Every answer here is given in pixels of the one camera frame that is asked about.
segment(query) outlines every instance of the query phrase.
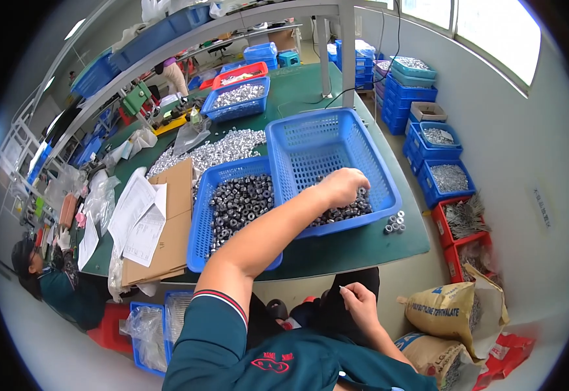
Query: black cap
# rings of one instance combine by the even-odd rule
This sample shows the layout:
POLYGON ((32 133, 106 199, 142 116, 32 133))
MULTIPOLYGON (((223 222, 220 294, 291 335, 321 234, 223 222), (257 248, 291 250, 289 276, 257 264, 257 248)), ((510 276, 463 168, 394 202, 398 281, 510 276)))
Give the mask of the black cap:
POLYGON ((31 239, 22 239, 15 243, 11 252, 11 262, 15 273, 23 279, 30 276, 28 268, 30 266, 30 253, 35 249, 35 243, 31 239))

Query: hand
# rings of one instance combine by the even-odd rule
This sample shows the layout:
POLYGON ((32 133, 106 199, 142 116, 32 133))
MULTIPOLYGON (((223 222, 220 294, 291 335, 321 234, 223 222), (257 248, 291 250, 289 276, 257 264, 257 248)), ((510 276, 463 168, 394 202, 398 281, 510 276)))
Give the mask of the hand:
POLYGON ((380 321, 377 319, 376 296, 359 282, 343 286, 339 291, 345 301, 345 309, 361 328, 365 335, 371 335, 377 330, 380 321))
POLYGON ((61 247, 62 251, 69 250, 72 244, 72 239, 69 236, 69 231, 67 230, 67 228, 63 228, 61 230, 61 233, 59 233, 59 239, 56 241, 56 244, 58 244, 59 247, 61 247))
POLYGON ((327 209, 331 209, 351 204, 356 200, 358 188, 363 187, 369 190, 371 185, 361 170, 341 168, 331 172, 316 187, 327 197, 327 209))

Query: teal plastic stool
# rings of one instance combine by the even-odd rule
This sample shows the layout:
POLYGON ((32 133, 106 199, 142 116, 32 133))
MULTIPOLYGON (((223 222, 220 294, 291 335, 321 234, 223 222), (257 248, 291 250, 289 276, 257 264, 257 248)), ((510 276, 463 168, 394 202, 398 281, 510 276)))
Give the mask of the teal plastic stool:
POLYGON ((299 54, 294 51, 285 51, 278 55, 280 67, 299 65, 299 54))

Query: green workbench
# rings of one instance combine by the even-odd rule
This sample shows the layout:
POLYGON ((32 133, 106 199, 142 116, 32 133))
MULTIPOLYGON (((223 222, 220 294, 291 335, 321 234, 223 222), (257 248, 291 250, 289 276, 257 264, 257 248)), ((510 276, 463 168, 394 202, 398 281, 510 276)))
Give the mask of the green workbench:
MULTIPOLYGON (((342 89, 341 72, 335 64, 330 63, 329 73, 332 91, 336 95, 342 89)), ((233 126, 236 126, 237 129, 265 129, 267 123, 271 121, 298 114, 304 110, 324 108, 331 100, 325 99, 318 104, 312 104, 312 102, 318 101, 320 97, 320 64, 285 67, 270 71, 269 76, 271 77, 271 87, 265 112, 226 123, 213 123, 210 128, 210 136, 206 140, 211 143, 219 140, 225 136, 222 131, 227 131, 233 126)), ((200 91, 198 95, 207 94, 209 91, 210 89, 200 91)), ((333 106, 340 105, 341 98, 333 103, 333 106)), ((405 232, 401 235, 384 235, 382 229, 387 219, 382 219, 360 228, 333 233, 332 235, 294 240, 284 250, 282 264, 273 271, 263 272, 258 276, 257 281, 287 280, 342 273, 382 265, 429 251, 430 243, 421 214, 395 155, 386 142, 382 131, 374 122, 369 110, 357 94, 354 97, 354 105, 358 115, 369 123, 369 133, 398 187, 402 198, 401 209, 405 212, 405 232)), ((107 140, 107 143, 112 144, 112 147, 115 148, 139 126, 139 123, 128 126, 107 140)), ((131 160, 122 160, 116 166, 114 175, 122 182, 115 187, 116 200, 119 199, 132 172, 138 167, 149 168, 167 149, 168 145, 175 140, 176 133, 176 131, 164 133, 159 136, 155 147, 143 149, 131 160)), ((261 154, 267 153, 265 146, 260 146, 256 150, 261 154)), ((78 230, 77 243, 80 242, 83 234, 84 230, 78 230)), ((110 261, 112 245, 113 239, 109 233, 106 233, 100 238, 95 253, 83 271, 103 276, 108 275, 108 262, 110 261)), ((198 276, 199 274, 188 271, 184 275, 168 278, 164 282, 195 283, 198 276)))

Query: gray floor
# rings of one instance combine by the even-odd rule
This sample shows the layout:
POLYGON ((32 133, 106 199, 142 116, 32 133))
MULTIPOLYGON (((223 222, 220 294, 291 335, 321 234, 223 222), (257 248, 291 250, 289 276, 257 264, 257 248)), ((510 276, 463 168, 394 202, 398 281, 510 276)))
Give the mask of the gray floor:
MULTIPOLYGON (((312 43, 310 41, 303 41, 301 44, 301 61, 305 64, 319 62, 319 58, 312 50, 312 43)), ((373 100, 371 98, 363 98, 363 100, 369 108, 369 111, 373 113, 373 100)), ((425 213, 427 207, 423 199, 423 194, 417 184, 416 178, 410 171, 408 162, 401 152, 405 137, 392 136, 381 120, 377 122, 391 149, 395 153, 395 156, 397 156, 398 162, 405 173, 405 177, 413 190, 414 198, 419 205, 421 213, 424 215, 431 247, 428 253, 391 262, 379 268, 381 283, 377 305, 378 317, 382 326, 387 330, 391 338, 395 340, 413 329, 404 317, 403 306, 395 301, 396 297, 407 297, 412 293, 445 285, 449 283, 449 275, 447 266, 443 260, 443 249, 438 240, 437 230, 431 217, 425 213)), ((292 309, 308 296, 320 296, 322 292, 330 287, 332 280, 333 277, 327 276, 282 282, 260 282, 254 284, 254 293, 265 303, 273 298, 279 298, 285 302, 288 309, 292 309)), ((163 284, 159 287, 155 297, 146 298, 139 294, 135 299, 139 301, 163 303, 164 292, 170 288, 170 285, 163 284)), ((173 286, 173 289, 178 288, 179 286, 177 285, 173 286)))

